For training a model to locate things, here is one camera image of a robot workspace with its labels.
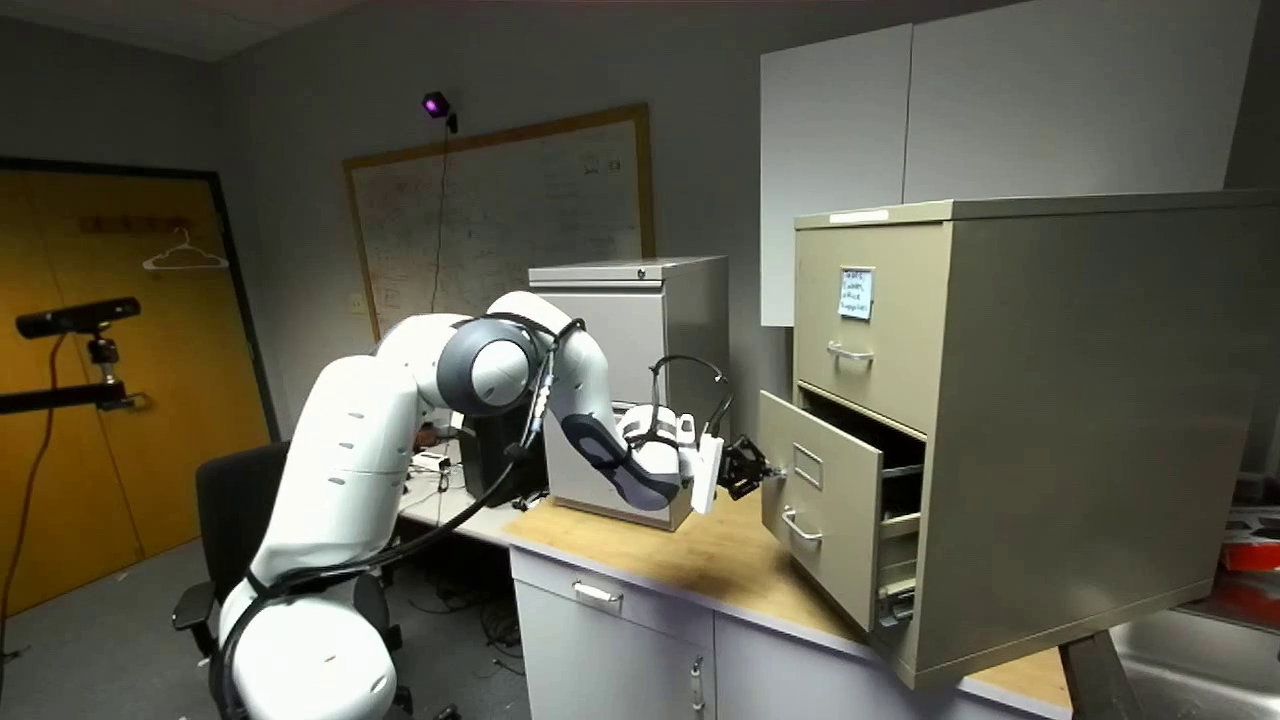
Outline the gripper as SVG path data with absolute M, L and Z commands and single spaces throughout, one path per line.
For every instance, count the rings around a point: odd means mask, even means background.
M 732 501 L 785 478 L 786 468 L 772 462 L 748 436 L 727 441 L 721 451 L 719 488 Z

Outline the beige drawer with note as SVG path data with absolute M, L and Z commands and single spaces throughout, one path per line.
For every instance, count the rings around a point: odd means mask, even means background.
M 950 225 L 806 228 L 797 232 L 795 250 L 796 379 L 929 434 L 938 402 Z M 842 266 L 876 269 L 869 322 L 837 314 Z M 876 359 L 835 363 L 826 352 L 832 341 Z

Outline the white counter drawer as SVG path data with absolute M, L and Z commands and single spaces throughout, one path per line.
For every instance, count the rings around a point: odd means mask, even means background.
M 520 547 L 511 550 L 511 568 L 516 580 L 598 612 L 603 611 L 576 601 L 572 592 L 575 580 L 621 592 L 623 594 L 621 615 L 603 614 L 707 650 L 714 644 L 714 614 L 691 601 Z

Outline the grey file cabinet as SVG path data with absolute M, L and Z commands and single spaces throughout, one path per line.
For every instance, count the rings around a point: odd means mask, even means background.
M 649 366 L 663 356 L 701 357 L 730 368 L 728 260 L 724 256 L 660 258 L 535 266 L 534 293 L 584 319 L 609 363 L 614 415 L 650 400 Z M 681 495 L 662 510 L 628 506 L 571 448 L 558 425 L 545 433 L 550 495 L 582 511 L 676 530 L 689 516 Z

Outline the beige file cabinet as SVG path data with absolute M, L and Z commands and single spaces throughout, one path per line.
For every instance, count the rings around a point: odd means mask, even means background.
M 1280 341 L 1280 191 L 832 211 L 799 217 L 795 246 L 806 228 L 927 223 L 952 247 L 932 432 L 795 372 L 785 398 L 925 441 L 913 619 L 864 630 L 782 551 L 911 688 L 1207 596 Z

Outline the blue paper note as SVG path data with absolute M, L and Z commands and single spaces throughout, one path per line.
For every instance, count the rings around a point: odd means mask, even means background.
M 869 322 L 876 302 L 876 269 L 873 266 L 842 266 L 838 278 L 838 316 L 846 320 Z

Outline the white counter door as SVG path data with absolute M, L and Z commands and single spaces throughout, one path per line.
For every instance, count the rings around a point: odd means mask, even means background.
M 908 689 L 876 659 L 716 615 L 718 720 L 1061 720 L 1009 693 Z
M 532 720 L 717 720 L 714 650 L 585 609 L 517 582 Z M 690 706 L 704 657 L 707 706 Z

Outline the wood framed whiteboard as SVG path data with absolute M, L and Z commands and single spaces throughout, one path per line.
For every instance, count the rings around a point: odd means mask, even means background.
M 343 161 L 375 338 L 477 315 L 529 270 L 657 254 L 644 102 Z

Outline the steel sink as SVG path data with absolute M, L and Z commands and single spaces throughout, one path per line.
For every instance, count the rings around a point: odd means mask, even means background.
M 1110 635 L 1146 720 L 1280 720 L 1280 632 L 1170 610 Z

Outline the red box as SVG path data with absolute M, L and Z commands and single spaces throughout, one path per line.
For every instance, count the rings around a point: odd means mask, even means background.
M 1280 632 L 1280 505 L 1235 507 L 1226 520 L 1213 602 Z

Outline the black office chair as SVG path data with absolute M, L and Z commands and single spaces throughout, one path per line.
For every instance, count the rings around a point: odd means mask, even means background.
M 248 716 L 241 703 L 230 703 L 221 694 L 221 660 L 211 614 L 230 607 L 230 592 L 244 578 L 262 542 L 289 447 L 275 442 L 215 457 L 195 473 L 207 580 L 182 593 L 172 625 L 188 632 L 207 660 L 207 688 L 220 720 Z

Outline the yellow door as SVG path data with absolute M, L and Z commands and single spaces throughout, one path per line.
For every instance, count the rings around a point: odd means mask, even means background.
M 229 270 L 146 272 L 186 227 Z M 0 169 L 0 395 L 100 379 L 83 336 L 26 340 L 17 316 L 116 297 L 118 375 L 137 406 L 0 416 L 6 614 L 198 534 L 195 471 L 270 439 L 225 204 L 209 176 Z

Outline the white clothes hanger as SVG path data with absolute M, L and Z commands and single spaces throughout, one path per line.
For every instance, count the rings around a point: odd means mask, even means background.
M 229 270 L 228 259 L 198 247 L 186 227 L 175 227 L 178 242 L 141 263 L 146 272 Z

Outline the white wall cabinet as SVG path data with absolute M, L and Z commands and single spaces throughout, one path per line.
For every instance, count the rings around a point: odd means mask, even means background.
M 760 322 L 794 220 L 946 199 L 1220 190 L 1265 0 L 1030 0 L 760 59 Z

